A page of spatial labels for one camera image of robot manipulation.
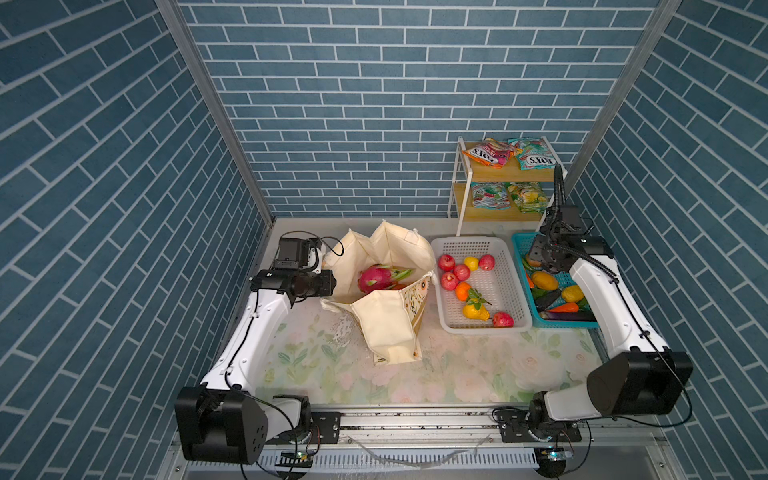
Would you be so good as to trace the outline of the yellow mango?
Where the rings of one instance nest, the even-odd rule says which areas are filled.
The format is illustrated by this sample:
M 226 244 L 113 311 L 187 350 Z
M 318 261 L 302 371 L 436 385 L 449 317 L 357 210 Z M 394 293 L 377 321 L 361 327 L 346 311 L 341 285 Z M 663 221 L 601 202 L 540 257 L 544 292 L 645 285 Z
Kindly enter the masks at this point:
M 545 271 L 535 271 L 531 275 L 531 280 L 535 288 L 544 291 L 554 291 L 559 288 L 559 282 L 556 277 Z

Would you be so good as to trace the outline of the pink dragon fruit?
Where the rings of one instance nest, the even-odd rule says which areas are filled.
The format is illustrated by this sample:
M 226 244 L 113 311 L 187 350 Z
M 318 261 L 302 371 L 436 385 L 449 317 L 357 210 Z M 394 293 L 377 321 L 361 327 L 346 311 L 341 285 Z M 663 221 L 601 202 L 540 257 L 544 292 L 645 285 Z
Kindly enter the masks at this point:
M 377 264 L 360 273 L 357 285 L 364 294 L 379 290 L 397 290 L 405 286 L 405 281 L 412 274 L 413 270 L 410 268 Z

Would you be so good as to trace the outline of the cream canvas grocery bag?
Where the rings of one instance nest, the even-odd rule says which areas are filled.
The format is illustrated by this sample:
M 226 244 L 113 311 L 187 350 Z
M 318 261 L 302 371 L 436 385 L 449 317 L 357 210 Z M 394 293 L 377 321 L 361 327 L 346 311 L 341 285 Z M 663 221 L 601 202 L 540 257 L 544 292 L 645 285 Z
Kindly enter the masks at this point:
M 415 229 L 383 221 L 369 236 L 348 231 L 340 243 L 340 254 L 331 251 L 322 260 L 336 279 L 323 307 L 354 318 L 376 365 L 421 360 L 418 332 L 430 288 L 437 284 L 436 257 L 429 242 Z M 359 275 L 377 264 L 410 268 L 413 274 L 401 289 L 364 294 L 358 289 Z

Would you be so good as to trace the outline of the orange pink snack bag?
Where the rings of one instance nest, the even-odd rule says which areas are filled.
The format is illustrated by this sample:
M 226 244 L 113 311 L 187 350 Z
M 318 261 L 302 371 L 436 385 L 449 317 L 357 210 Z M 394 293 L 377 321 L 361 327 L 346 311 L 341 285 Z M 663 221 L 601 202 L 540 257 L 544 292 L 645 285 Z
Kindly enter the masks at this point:
M 511 144 L 487 138 L 464 150 L 463 154 L 481 165 L 501 169 L 516 155 L 516 149 Z

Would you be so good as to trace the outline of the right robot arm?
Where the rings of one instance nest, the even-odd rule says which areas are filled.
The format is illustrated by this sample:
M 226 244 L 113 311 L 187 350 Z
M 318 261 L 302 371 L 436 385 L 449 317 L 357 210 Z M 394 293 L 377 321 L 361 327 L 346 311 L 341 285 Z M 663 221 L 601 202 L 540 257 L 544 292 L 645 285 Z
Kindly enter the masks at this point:
M 689 397 L 689 355 L 672 350 L 646 319 L 622 279 L 614 253 L 590 234 L 574 205 L 548 208 L 529 256 L 548 273 L 568 273 L 581 288 L 602 332 L 607 362 L 579 385 L 534 395 L 527 412 L 503 419 L 523 440 L 550 442 L 580 421 L 620 418 L 643 424 Z

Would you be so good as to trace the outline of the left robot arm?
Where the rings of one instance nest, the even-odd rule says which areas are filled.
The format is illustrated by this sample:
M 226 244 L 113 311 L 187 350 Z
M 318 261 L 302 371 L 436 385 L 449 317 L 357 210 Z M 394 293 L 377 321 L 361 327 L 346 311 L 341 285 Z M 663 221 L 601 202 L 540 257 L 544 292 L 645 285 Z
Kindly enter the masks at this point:
M 174 404 L 184 458 L 251 465 L 275 439 L 298 445 L 309 432 L 306 396 L 256 396 L 269 346 L 299 300 L 328 297 L 336 280 L 329 270 L 262 270 L 230 340 L 200 383 L 180 390 Z

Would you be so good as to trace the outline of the pink green candy bag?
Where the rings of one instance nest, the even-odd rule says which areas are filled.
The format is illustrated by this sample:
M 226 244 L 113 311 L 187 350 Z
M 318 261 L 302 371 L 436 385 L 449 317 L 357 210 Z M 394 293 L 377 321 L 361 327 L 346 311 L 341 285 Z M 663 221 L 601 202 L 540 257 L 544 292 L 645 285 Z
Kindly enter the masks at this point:
M 472 206 L 487 210 L 504 210 L 510 207 L 508 190 L 499 182 L 473 182 Z

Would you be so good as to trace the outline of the green snack bag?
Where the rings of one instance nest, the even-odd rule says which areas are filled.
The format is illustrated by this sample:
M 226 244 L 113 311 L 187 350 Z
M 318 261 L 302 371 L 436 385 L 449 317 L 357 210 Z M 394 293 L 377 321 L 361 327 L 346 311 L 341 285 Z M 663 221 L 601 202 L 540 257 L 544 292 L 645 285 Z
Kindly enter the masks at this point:
M 556 155 L 544 138 L 520 137 L 507 141 L 523 171 L 553 169 Z

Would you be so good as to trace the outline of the teal plastic basket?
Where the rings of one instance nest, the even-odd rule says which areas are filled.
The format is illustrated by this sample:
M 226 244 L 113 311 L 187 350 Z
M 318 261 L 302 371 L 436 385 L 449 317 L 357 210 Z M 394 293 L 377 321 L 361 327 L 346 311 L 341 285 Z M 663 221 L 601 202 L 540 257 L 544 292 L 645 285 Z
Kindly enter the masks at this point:
M 550 274 L 527 257 L 536 234 L 513 234 L 513 259 L 533 325 L 537 328 L 597 329 L 586 297 L 568 273 Z

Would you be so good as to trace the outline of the red apple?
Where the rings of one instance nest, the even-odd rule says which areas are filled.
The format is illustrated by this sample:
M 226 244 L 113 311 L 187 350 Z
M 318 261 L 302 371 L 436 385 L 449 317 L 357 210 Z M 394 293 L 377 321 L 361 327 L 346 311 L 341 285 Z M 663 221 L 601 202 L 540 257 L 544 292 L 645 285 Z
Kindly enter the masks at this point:
M 497 312 L 492 317 L 492 324 L 496 328 L 512 328 L 515 325 L 515 320 L 506 312 Z
M 440 278 L 440 285 L 445 291 L 455 291 L 460 280 L 454 272 L 444 272 Z
M 492 271 L 496 266 L 496 259 L 493 255 L 486 254 L 479 258 L 478 268 L 483 271 Z
M 437 266 L 443 272 L 453 272 L 456 267 L 456 261 L 453 256 L 444 254 L 438 258 Z
M 453 273 L 460 282 L 465 282 L 470 278 L 472 271 L 468 266 L 459 264 L 454 268 Z

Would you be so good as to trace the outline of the yellow lemon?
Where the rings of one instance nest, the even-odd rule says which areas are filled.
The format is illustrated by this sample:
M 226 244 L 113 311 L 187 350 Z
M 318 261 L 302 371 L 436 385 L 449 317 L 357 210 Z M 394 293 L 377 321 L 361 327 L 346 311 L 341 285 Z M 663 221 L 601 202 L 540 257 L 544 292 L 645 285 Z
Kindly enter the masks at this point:
M 472 272 L 479 268 L 479 259 L 476 257 L 468 256 L 464 258 L 463 264 Z

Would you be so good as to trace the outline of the red apple front right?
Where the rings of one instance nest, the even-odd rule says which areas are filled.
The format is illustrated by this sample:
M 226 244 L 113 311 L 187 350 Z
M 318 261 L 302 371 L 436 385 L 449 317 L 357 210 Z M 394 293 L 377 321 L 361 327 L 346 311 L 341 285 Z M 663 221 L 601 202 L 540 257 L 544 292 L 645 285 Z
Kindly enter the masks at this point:
M 496 328 L 512 328 L 515 325 L 515 320 L 506 312 L 497 312 L 492 317 L 492 324 Z

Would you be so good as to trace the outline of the yellow pear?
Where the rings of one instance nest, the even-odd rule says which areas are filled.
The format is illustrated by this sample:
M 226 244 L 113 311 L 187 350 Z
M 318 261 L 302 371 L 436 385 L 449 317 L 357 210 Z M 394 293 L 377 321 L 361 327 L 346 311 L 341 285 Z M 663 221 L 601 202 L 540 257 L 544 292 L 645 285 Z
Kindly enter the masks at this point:
M 462 314 L 470 320 L 488 321 L 490 319 L 490 313 L 484 303 L 468 302 L 464 305 Z

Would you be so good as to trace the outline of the red apple front left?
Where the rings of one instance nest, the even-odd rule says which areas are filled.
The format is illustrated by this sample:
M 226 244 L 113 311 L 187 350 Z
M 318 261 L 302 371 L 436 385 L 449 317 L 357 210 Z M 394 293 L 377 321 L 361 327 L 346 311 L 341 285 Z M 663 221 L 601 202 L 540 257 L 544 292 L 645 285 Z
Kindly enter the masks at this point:
M 440 285 L 445 291 L 455 291 L 460 280 L 454 272 L 444 272 L 440 278 Z

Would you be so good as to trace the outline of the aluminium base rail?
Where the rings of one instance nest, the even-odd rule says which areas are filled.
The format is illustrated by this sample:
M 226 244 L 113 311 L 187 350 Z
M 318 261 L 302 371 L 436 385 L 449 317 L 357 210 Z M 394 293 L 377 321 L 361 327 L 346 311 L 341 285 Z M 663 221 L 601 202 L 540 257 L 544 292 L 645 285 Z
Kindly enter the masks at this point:
M 174 440 L 161 479 L 681 479 L 664 433 L 590 420 L 549 443 L 525 441 L 489 405 L 317 407 L 313 456 L 287 467 L 288 446 L 253 465 L 187 460 Z

